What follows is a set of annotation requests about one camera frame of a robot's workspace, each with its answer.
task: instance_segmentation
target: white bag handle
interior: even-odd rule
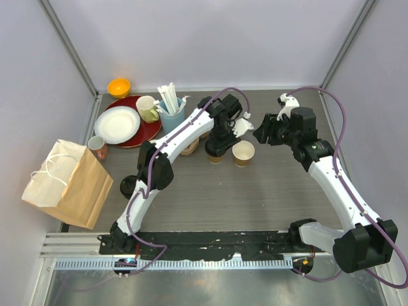
[[[31,174],[30,174],[31,178],[33,178],[33,175],[34,175],[35,173],[46,173],[46,174],[48,174],[49,177],[52,177],[53,179],[59,180],[61,183],[64,184],[64,186],[67,186],[67,183],[65,183],[63,180],[61,180],[61,179],[59,179],[59,178],[57,178],[57,177],[51,175],[51,173],[50,173],[50,172],[53,172],[53,171],[58,171],[58,169],[59,169],[58,164],[56,164],[55,162],[53,162],[51,159],[54,158],[54,157],[60,157],[60,156],[73,158],[73,159],[76,161],[76,163],[78,163],[77,159],[76,159],[75,157],[71,156],[71,155],[67,155],[67,154],[54,154],[54,155],[48,156],[47,159],[45,160],[45,170],[40,170],[40,171],[33,171],[33,172],[31,172]],[[52,164],[55,164],[55,165],[57,166],[57,169],[50,171],[50,170],[48,169],[48,162],[50,162],[50,163],[52,163]]]

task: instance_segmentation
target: orange bowl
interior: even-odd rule
[[[130,93],[130,82],[125,78],[116,78],[108,85],[108,92],[115,98],[125,98]]]

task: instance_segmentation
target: small cup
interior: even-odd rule
[[[242,140],[232,147],[232,154],[234,155],[234,163],[238,167],[245,167],[254,157],[255,148],[251,142]]]
[[[91,137],[91,139],[88,141],[88,148],[89,150],[95,152],[100,160],[104,160],[109,153],[108,144],[106,143],[105,139],[100,136]]]
[[[146,123],[159,120],[159,114],[156,112],[154,101],[154,98],[150,96],[140,97],[138,101],[136,101],[136,108],[138,109],[139,115]]]
[[[224,156],[214,157],[214,156],[208,155],[208,159],[210,160],[210,163],[212,164],[219,164],[223,158]]]
[[[204,139],[204,138],[207,137],[210,133],[211,133],[211,131],[202,134],[202,135],[200,136],[200,139]]]

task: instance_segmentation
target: red tray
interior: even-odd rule
[[[116,106],[128,106],[133,108],[134,110],[138,111],[136,108],[136,101],[138,101],[138,98],[140,96],[129,96],[126,98],[119,99],[115,102],[113,102],[111,105],[109,105],[106,110],[116,107]],[[118,147],[121,148],[134,148],[138,147],[141,145],[143,142],[146,140],[151,140],[153,139],[157,133],[161,129],[161,121],[160,119],[158,121],[155,121],[153,123],[146,123],[142,120],[140,117],[140,127],[137,133],[134,135],[134,137],[130,138],[126,142],[122,142],[117,144]]]

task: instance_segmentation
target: metal floor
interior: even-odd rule
[[[276,98],[287,91],[247,91],[251,102],[251,119],[255,128],[266,113],[278,113]],[[178,92],[191,96],[186,113],[202,98],[216,92]],[[238,93],[246,110],[245,101]],[[159,98],[158,93],[150,94]],[[326,115],[317,92],[295,95],[302,106],[313,108],[319,137],[333,143]],[[105,94],[99,113],[114,102]],[[164,136],[163,130],[156,138]],[[286,230],[293,221],[313,218],[326,226],[340,228],[339,219],[318,184],[305,173],[287,146],[260,145],[251,133],[242,137],[255,146],[255,156],[246,168],[233,164],[231,150],[221,164],[211,164],[204,151],[204,141],[190,156],[179,156],[173,163],[175,178],[160,192],[142,222],[142,231],[235,231]],[[123,213],[127,199],[119,184],[127,175],[136,174],[138,148],[110,146],[110,155],[102,165],[113,178],[113,185],[94,228],[108,232]],[[69,231],[88,231],[71,226]]]
[[[337,268],[332,262],[329,256],[316,257],[312,275],[334,275]],[[83,293],[68,289],[90,288],[112,274],[108,270],[55,271],[45,305],[387,305],[379,283],[365,272],[343,273],[336,280],[320,283],[290,270],[147,270],[128,279],[111,279]]]

